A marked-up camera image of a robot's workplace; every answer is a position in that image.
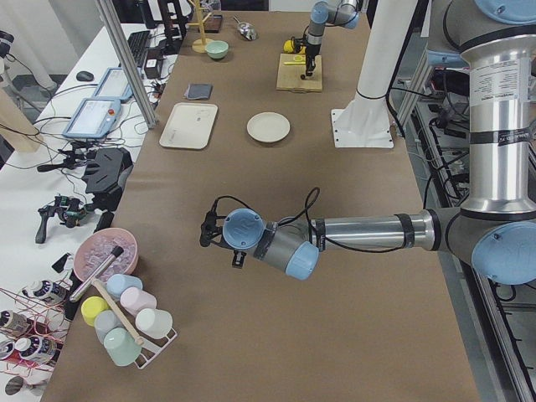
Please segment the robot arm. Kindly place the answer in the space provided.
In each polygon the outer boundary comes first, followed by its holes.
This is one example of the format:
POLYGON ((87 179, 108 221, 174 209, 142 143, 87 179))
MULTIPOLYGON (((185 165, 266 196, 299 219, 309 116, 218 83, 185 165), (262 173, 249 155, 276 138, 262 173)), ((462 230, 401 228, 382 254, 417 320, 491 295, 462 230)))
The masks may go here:
POLYGON ((316 68, 316 57, 320 53, 325 28, 327 26, 356 28, 361 8, 362 1, 340 1, 337 5, 319 1, 314 4, 304 36, 306 69, 303 79, 311 77, 316 68))
POLYGON ((277 222, 236 209, 217 230, 219 246, 305 280, 329 247, 381 254, 412 247, 445 251, 498 283, 535 277, 535 203, 528 196, 528 151, 535 106, 529 97, 535 49, 532 1, 435 1, 429 60, 469 67, 470 189, 457 208, 387 217, 277 222))

